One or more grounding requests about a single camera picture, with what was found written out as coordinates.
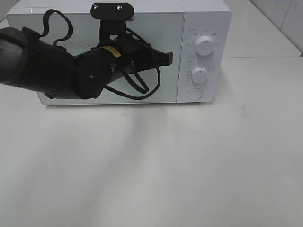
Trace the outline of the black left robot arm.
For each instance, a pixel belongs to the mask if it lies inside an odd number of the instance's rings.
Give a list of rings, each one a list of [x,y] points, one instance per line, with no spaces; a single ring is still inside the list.
[[[42,41],[29,28],[5,27],[0,31],[1,84],[43,93],[49,99],[98,98],[103,90],[129,99],[135,96],[110,86],[124,78],[139,99],[150,97],[140,72],[172,64],[173,54],[160,52],[141,39],[127,34],[102,42],[95,48],[73,56],[63,47]]]

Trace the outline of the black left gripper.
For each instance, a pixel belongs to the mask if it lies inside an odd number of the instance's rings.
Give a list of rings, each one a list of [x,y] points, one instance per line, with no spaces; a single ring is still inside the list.
[[[142,39],[111,40],[75,58],[77,74],[75,93],[81,99],[98,98],[103,89],[129,99],[146,99],[153,92],[139,75],[141,71],[170,66],[172,52],[160,52]],[[112,88],[109,84],[123,77],[140,96],[134,96]]]

